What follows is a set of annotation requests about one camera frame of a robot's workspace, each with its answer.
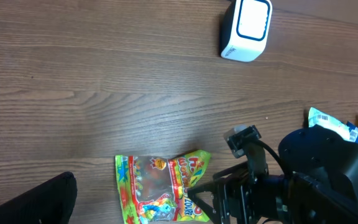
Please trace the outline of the blue snack packet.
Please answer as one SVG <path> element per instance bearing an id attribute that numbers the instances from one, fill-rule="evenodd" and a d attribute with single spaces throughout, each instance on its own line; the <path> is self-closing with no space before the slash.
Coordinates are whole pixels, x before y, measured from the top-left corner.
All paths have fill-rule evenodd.
<path id="1" fill-rule="evenodd" d="M 346 123 L 346 126 L 349 128 L 349 140 L 350 142 L 358 143 L 358 127 L 349 121 Z"/>

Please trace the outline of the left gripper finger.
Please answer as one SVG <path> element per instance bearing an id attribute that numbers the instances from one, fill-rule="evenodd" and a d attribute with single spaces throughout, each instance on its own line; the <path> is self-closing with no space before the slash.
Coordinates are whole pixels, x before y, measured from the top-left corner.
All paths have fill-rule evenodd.
<path id="1" fill-rule="evenodd" d="M 63 172 L 0 205 L 0 223 L 68 223 L 76 198 L 75 176 Z"/>

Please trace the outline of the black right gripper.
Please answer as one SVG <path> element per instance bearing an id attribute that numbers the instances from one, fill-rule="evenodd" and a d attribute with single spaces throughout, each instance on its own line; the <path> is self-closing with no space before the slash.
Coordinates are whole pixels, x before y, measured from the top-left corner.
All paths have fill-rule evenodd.
<path id="1" fill-rule="evenodd" d="M 287 169 L 274 150 L 262 141 L 244 144 L 247 161 L 219 171 L 213 181 L 188 189 L 189 199 L 208 216 L 214 224 L 257 223 L 262 217 L 272 221 L 288 222 Z M 270 175 L 265 153 L 276 160 L 283 175 Z M 212 205 L 198 194 L 209 192 Z"/>

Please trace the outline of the teal white snack packet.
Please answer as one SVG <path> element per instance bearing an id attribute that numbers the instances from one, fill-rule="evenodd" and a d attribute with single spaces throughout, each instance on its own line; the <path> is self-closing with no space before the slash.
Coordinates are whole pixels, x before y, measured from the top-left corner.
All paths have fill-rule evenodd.
<path id="1" fill-rule="evenodd" d="M 325 129 L 329 129 L 340 135 L 343 140 L 353 141 L 351 136 L 351 130 L 348 126 L 342 123 L 340 120 L 323 113 L 322 111 L 311 107 L 308 113 L 308 127 L 321 126 Z"/>

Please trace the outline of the green Haribo candy bag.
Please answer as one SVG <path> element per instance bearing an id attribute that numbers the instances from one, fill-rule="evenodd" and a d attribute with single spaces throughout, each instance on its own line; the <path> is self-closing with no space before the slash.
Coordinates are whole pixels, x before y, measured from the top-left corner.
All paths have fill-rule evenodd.
<path id="1" fill-rule="evenodd" d="M 173 159 L 116 155 L 116 182 L 124 223 L 208 222 L 207 214 L 188 197 L 188 189 L 202 178 L 210 157 L 203 150 Z"/>

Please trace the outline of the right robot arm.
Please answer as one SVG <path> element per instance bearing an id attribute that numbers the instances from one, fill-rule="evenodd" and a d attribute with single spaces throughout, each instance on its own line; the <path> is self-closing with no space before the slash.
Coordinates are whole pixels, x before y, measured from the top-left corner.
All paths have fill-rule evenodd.
<path id="1" fill-rule="evenodd" d="M 212 222 L 358 223 L 358 144 L 321 126 L 288 134 L 277 150 L 255 126 L 224 138 L 246 161 L 188 190 Z"/>

